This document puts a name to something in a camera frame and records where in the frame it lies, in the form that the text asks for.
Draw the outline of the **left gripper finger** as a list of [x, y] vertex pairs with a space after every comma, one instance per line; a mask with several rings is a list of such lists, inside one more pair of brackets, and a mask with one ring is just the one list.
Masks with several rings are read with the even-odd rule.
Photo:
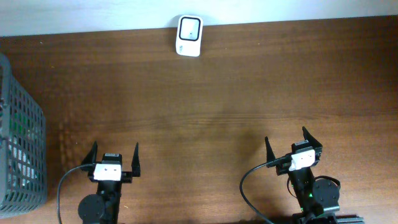
[[91, 147], [91, 150], [81, 162], [81, 170], [93, 170], [95, 168], [97, 152], [98, 145], [95, 141]]
[[140, 177], [141, 176], [141, 165], [139, 160], [139, 143], [136, 143], [134, 148], [134, 155], [131, 162], [132, 168], [132, 176], [133, 177]]

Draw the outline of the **black right arm base rail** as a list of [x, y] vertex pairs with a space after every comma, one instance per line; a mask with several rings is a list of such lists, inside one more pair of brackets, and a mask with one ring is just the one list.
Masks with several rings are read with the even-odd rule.
[[291, 223], [293, 224], [365, 224], [365, 220], [363, 217], [359, 217], [356, 215], [336, 216], [334, 213], [329, 213], [326, 215], [321, 215], [319, 217], [312, 217], [311, 219], [307, 217], [300, 217], [294, 215]]

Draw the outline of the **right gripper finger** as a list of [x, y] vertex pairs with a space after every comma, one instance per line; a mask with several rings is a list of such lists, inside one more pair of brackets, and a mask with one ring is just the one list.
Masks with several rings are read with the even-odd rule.
[[266, 145], [266, 166], [267, 167], [272, 167], [273, 162], [276, 160], [274, 152], [271, 148], [271, 144], [269, 142], [269, 138], [266, 136], [264, 138], [265, 140], [265, 145]]
[[310, 143], [310, 145], [314, 148], [314, 150], [321, 151], [323, 145], [309, 133], [309, 131], [306, 129], [305, 126], [302, 127], [302, 131], [304, 139]]

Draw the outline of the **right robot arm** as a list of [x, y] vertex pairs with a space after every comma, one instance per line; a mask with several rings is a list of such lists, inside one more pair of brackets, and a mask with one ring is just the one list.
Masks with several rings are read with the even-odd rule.
[[294, 223], [337, 223], [340, 209], [340, 181], [329, 176], [315, 177], [311, 168], [320, 162], [323, 145], [306, 128], [303, 141], [292, 144], [292, 152], [276, 158], [265, 138], [266, 167], [275, 167], [277, 175], [288, 175], [302, 211], [293, 215]]

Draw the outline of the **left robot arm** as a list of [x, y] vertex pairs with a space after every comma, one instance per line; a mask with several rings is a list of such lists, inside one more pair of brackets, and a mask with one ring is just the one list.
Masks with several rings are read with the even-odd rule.
[[97, 161], [98, 145], [96, 142], [82, 160], [82, 171], [88, 173], [91, 182], [97, 183], [95, 194], [84, 197], [78, 206], [78, 215], [83, 223], [118, 222], [121, 189], [123, 184], [131, 184], [132, 179], [141, 176], [139, 145], [134, 148], [131, 170], [123, 171], [121, 154], [105, 153]]

